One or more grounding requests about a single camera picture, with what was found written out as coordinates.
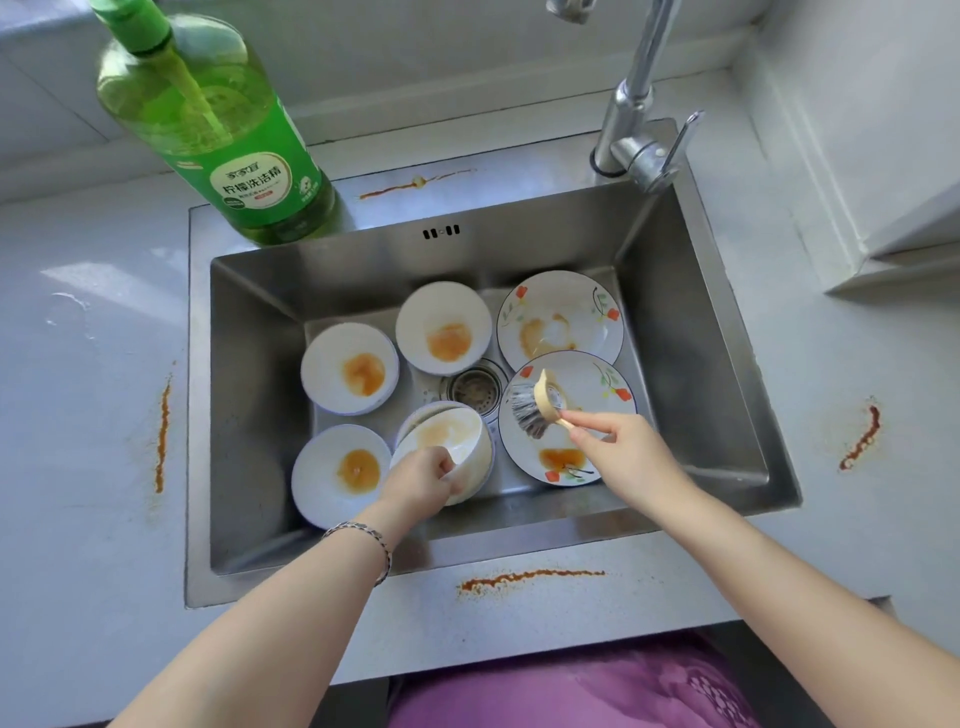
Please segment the sink overflow hole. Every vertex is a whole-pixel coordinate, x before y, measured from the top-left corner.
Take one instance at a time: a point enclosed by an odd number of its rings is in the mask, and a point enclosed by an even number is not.
[[[459,225],[454,225],[454,226],[447,225],[445,228],[440,228],[439,230],[437,230],[436,228],[430,228],[430,230],[423,231],[423,237],[426,238],[427,240],[429,240],[432,237],[440,237],[441,235],[459,235],[459,234],[460,234]]]

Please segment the drain strainer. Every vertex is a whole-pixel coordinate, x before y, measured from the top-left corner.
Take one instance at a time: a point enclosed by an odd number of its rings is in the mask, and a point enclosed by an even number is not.
[[[458,401],[481,416],[496,411],[507,376],[494,362],[481,359],[472,367],[444,382],[444,398]]]

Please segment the white countertop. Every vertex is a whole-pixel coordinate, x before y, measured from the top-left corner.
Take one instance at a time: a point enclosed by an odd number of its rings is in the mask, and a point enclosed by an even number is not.
[[[800,508],[754,523],[960,653],[960,286],[827,297],[726,72],[658,85],[708,116],[689,158]],[[599,127],[607,94],[316,147],[333,178]],[[0,207],[0,728],[114,716],[223,607],[183,606],[187,210],[174,175]],[[155,492],[169,390],[164,490]],[[839,464],[880,410],[876,442]],[[461,582],[536,569],[486,596]],[[374,593],[338,682],[733,619],[663,533],[404,574]]]

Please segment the floral plate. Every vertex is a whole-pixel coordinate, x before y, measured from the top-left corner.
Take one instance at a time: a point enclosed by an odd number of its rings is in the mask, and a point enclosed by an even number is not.
[[[623,319],[613,296],[572,271],[537,273],[510,292],[496,317],[496,341],[517,371],[538,356],[578,350],[613,364]]]
[[[564,427],[552,425],[543,437],[534,440],[516,423],[512,405],[516,388],[536,382],[543,369],[556,375],[568,409],[636,414],[630,385],[599,356],[586,352],[546,353],[521,367],[507,386],[498,415],[503,448],[523,471],[544,483],[571,486],[599,480],[600,473],[570,441]]]

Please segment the woman's left hand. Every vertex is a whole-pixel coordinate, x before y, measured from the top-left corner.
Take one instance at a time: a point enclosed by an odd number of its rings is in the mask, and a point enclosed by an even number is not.
[[[379,530],[390,549],[417,523],[440,512],[453,495],[444,475],[453,470],[446,448],[414,450],[394,465],[387,474],[383,491],[358,520]]]

